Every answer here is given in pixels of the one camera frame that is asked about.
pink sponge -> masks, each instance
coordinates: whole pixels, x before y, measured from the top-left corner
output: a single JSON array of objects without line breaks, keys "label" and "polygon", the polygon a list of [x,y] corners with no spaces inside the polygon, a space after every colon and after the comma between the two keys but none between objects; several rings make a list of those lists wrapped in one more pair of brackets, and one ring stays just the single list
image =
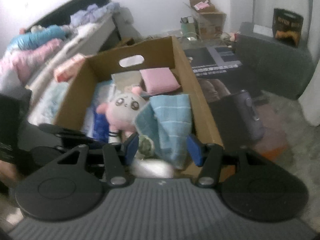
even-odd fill
[{"label": "pink sponge", "polygon": [[168,67],[140,70],[147,93],[151,96],[177,90],[180,85]]}]

plush toy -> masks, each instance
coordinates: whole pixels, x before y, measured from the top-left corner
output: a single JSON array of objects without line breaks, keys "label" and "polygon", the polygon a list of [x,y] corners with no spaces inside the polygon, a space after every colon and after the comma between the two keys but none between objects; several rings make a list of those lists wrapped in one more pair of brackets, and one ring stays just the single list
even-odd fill
[{"label": "plush toy", "polygon": [[126,137],[136,131],[134,119],[147,103],[140,96],[141,92],[140,87],[133,87],[131,92],[121,94],[110,103],[103,103],[97,107],[97,113],[105,114],[109,122],[109,143],[121,142],[121,130],[125,131]]}]

cardboard box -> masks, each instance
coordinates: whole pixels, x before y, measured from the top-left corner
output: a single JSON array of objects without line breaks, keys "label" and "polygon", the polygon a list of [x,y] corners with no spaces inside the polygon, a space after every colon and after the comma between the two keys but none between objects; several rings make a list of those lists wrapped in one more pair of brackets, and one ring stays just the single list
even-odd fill
[{"label": "cardboard box", "polygon": [[[144,62],[140,65],[127,68],[119,65],[121,59],[134,55],[142,55]],[[159,66],[172,69],[178,76],[183,92],[189,94],[194,128],[198,138],[204,143],[222,145],[218,129],[201,87],[181,45],[175,37],[145,41],[128,47],[114,48],[86,59],[68,88],[54,124],[69,129],[80,130],[86,109],[91,103],[92,95],[98,82],[110,80],[113,73]],[[200,170],[200,168],[191,163],[183,174],[196,177]]]},{"label": "cardboard box", "polygon": [[[207,0],[189,0],[190,1],[190,6],[192,7],[192,9],[194,9],[196,11],[196,9],[194,8],[194,6],[200,2],[205,2]],[[198,10],[197,12],[198,13],[203,13],[203,12],[215,12],[216,11],[216,8],[215,6],[211,3],[210,0],[208,0],[208,4],[210,5],[210,7],[207,7],[207,8],[203,8],[201,10]]]},{"label": "cardboard box", "polygon": [[202,40],[209,40],[216,38],[217,34],[222,33],[225,21],[225,13],[216,10],[215,6],[211,4],[210,7],[196,11],[193,7],[199,2],[206,0],[189,0],[192,15],[196,19],[198,25],[199,36]]}]

blue towel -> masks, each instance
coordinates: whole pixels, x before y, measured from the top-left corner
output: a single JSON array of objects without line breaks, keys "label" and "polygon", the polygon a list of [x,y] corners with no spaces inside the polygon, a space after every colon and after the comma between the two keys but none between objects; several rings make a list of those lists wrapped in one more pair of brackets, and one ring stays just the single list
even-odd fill
[{"label": "blue towel", "polygon": [[64,40],[66,33],[60,26],[51,25],[41,32],[21,34],[13,38],[7,50],[34,50],[55,38]]},{"label": "blue towel", "polygon": [[183,169],[192,128],[189,95],[151,97],[136,117],[135,126],[140,135],[153,140],[159,158]]}]

metal screw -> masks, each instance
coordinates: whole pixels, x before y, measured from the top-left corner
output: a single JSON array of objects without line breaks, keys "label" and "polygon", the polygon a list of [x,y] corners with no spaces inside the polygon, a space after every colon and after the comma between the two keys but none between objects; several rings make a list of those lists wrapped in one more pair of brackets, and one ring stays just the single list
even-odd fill
[{"label": "metal screw", "polygon": [[126,179],[124,177],[113,177],[110,182],[113,185],[123,185],[124,183],[126,183]]},{"label": "metal screw", "polygon": [[199,183],[203,186],[211,185],[214,183],[214,179],[210,177],[202,177],[199,179]]}]

